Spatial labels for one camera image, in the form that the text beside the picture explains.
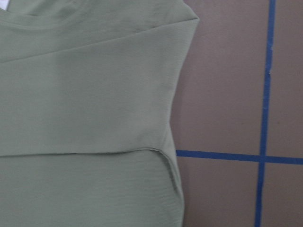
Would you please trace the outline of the green long-sleeve shirt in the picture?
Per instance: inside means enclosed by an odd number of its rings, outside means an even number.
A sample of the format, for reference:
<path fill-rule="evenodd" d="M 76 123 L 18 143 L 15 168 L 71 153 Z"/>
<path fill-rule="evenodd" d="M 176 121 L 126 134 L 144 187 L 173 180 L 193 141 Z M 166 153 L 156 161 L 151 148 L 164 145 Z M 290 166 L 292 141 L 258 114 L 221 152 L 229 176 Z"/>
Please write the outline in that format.
<path fill-rule="evenodd" d="M 180 227 L 182 0 L 0 3 L 0 224 Z"/>

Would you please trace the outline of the blue tape line crosswise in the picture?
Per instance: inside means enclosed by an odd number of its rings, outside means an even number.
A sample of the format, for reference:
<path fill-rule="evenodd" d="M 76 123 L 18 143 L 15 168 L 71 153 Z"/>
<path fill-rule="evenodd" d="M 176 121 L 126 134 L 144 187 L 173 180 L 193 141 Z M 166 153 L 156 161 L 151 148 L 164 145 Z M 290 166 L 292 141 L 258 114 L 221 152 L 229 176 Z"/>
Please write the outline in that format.
<path fill-rule="evenodd" d="M 207 158 L 220 160 L 234 160 L 247 162 L 265 162 L 275 164 L 291 164 L 302 165 L 302 158 L 294 157 L 274 157 L 274 156 L 260 156 L 260 155 L 246 155 L 246 154 L 232 154 L 220 152 L 206 152 L 206 151 L 190 151 L 190 150 L 176 150 L 178 157 L 193 157 L 193 158 Z"/>

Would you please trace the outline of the blue tape line lengthwise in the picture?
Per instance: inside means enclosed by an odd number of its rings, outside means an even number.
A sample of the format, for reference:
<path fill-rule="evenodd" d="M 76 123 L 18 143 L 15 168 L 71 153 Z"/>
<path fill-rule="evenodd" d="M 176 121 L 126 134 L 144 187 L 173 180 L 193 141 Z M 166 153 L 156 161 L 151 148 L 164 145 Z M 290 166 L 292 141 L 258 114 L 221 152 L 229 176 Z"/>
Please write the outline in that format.
<path fill-rule="evenodd" d="M 269 106 L 270 106 L 270 88 L 271 88 L 271 70 L 272 70 L 272 60 L 273 60 L 275 15 L 276 15 L 276 1 L 270 0 L 268 3 L 266 59 L 265 59 L 265 69 L 264 69 L 258 177 L 257 177 L 256 207 L 255 207 L 255 219 L 254 219 L 255 227 L 260 227 L 262 223 L 262 207 L 263 207 L 262 196 L 263 196 L 263 187 L 265 182 L 265 167 L 266 167 L 266 158 L 267 158 L 267 133 L 268 133 Z"/>

